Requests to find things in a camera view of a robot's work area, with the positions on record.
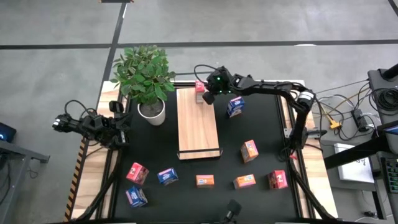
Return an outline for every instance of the wooden cutting board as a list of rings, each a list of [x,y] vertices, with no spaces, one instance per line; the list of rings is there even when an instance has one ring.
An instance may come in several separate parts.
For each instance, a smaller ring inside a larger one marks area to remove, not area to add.
[[[213,105],[196,103],[195,88],[177,89],[179,150],[214,149],[208,152],[180,153],[179,158],[218,157],[218,136]]]

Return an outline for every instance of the white flower pot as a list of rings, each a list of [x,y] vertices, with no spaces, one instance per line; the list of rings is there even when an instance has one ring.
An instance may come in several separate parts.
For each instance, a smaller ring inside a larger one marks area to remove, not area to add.
[[[165,110],[166,105],[165,105],[165,103],[164,103],[163,100],[162,100],[162,102],[163,102],[163,109],[162,109],[162,112],[160,112],[160,114],[158,114],[157,116],[154,116],[154,117],[152,117],[152,118],[147,117],[147,116],[144,116],[144,115],[141,113],[140,109],[139,109],[139,107],[140,107],[141,104],[138,104],[138,105],[137,105],[138,113],[139,113],[143,118],[145,118],[151,125],[155,125],[155,126],[161,125],[161,124],[164,122],[164,119],[166,118],[166,110]]]

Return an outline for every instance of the yellow and black tape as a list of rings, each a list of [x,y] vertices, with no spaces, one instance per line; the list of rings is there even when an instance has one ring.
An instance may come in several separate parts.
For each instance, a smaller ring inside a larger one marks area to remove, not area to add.
[[[72,210],[76,200],[77,189],[80,182],[81,171],[83,170],[82,168],[87,153],[87,147],[88,147],[88,141],[85,138],[82,138],[80,142],[79,153],[76,160],[75,171],[73,173],[72,182],[70,184],[67,209],[65,211],[65,215],[63,218],[64,222],[69,221],[72,217]]]

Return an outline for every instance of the orange box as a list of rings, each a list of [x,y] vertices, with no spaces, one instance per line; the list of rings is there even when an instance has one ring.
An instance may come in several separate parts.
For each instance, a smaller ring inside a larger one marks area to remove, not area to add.
[[[197,175],[197,187],[214,187],[214,175]]]
[[[240,189],[243,187],[250,187],[256,184],[256,180],[254,179],[253,174],[244,175],[242,177],[238,177],[234,180],[235,189]]]
[[[259,155],[259,152],[257,151],[257,147],[253,140],[245,142],[241,147],[241,152],[244,163],[252,161]]]

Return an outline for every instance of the wooden table frame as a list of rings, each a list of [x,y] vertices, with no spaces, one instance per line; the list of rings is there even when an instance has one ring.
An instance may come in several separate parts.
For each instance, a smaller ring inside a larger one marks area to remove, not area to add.
[[[303,84],[302,80],[289,81],[300,82]],[[176,87],[187,87],[192,83],[192,81],[176,82]],[[99,103],[97,107],[98,113],[104,116],[113,116],[113,113],[109,111],[108,103],[111,100],[121,99],[122,98],[119,95],[119,88],[114,88],[114,83],[105,81],[103,83],[99,97]],[[127,101],[125,98],[123,98],[122,102],[125,106],[127,106]],[[289,114],[289,111],[292,112],[292,110],[289,109],[286,101],[283,98],[280,100],[280,104],[280,106],[282,106],[284,117],[283,124],[285,125],[285,128],[291,128],[292,121],[290,119],[294,116],[294,114]],[[312,129],[315,127],[312,113],[310,113],[307,117],[306,127],[307,129]],[[308,139],[307,143],[320,147],[319,142],[314,139]],[[64,216],[65,222],[72,218],[79,217],[85,211],[87,206],[100,191],[105,177],[113,170],[116,160],[120,158],[120,155],[118,155],[117,151],[110,152],[107,149],[101,149],[93,153],[90,157],[86,157],[88,153],[97,150],[97,148],[99,148],[99,146],[89,146],[89,142],[86,139],[83,138],[81,140],[78,159],[76,162],[75,172],[73,174],[72,184],[67,201],[67,209]],[[304,164],[299,163],[298,160],[295,160],[295,166],[297,170],[301,172],[301,168],[305,167],[304,174],[307,174],[307,180],[311,191],[328,211],[328,213],[334,217],[338,217],[328,175],[323,162],[322,152],[319,149],[305,146],[301,154]],[[301,216],[304,218],[309,218],[312,209],[308,209],[307,199],[298,184],[297,189],[300,199],[300,207],[302,210]],[[109,211],[113,210],[113,208],[109,209],[109,207],[112,205],[111,194],[114,190],[114,186],[109,188],[103,200],[103,205],[101,206],[102,212],[98,213],[96,211],[91,218],[108,217]]]

